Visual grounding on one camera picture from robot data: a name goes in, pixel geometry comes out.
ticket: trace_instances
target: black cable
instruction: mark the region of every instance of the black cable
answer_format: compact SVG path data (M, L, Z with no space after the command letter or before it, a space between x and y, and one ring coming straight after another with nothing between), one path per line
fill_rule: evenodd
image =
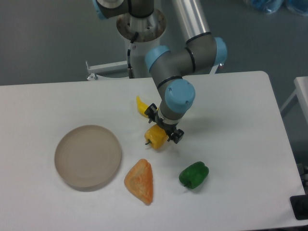
M137 38L139 36L139 33L136 32L133 36L133 38L131 39L130 43L133 44ZM128 50L127 50L127 65L128 65L128 68L131 68L131 64L130 64L130 46L128 47Z

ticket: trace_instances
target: round plate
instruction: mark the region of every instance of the round plate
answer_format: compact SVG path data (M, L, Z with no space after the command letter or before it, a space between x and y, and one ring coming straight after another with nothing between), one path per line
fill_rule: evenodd
M114 134L96 125L78 127L57 146L54 163L63 180L81 191L96 190L115 174L121 146Z

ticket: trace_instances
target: robotic arm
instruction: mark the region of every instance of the robotic arm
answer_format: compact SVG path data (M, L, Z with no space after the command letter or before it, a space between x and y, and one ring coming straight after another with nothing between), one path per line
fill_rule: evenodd
M153 121L165 130L169 136L168 141L178 143L184 132L177 129L177 124L195 98L194 87L182 77L224 63L227 48L221 38L212 36L200 0L172 2L186 39L186 48L171 52L167 46L157 46L147 52L145 63L162 101L159 109L155 104L151 104L145 113L150 119L149 123ZM130 37L139 30L139 41L151 39L149 33L142 32L145 26L150 28L149 19L154 13L154 0L93 0L93 3L100 18L126 13L129 16L130 28L134 28Z

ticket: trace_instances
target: white table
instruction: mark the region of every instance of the white table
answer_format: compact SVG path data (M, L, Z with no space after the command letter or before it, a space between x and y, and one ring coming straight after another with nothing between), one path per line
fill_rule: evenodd
M308 77L297 77L294 84L296 89L281 106L280 113L284 117L299 102L308 123Z
M152 79L0 87L0 230L236 231L301 226L289 197L304 194L278 106L264 72L186 77L194 105L185 135L156 152L152 125L135 97L160 103ZM110 129L123 148L115 178L95 192L67 186L54 151L70 130ZM154 201L145 206L123 180L141 158L153 168ZM178 180L203 161L210 173L193 191Z

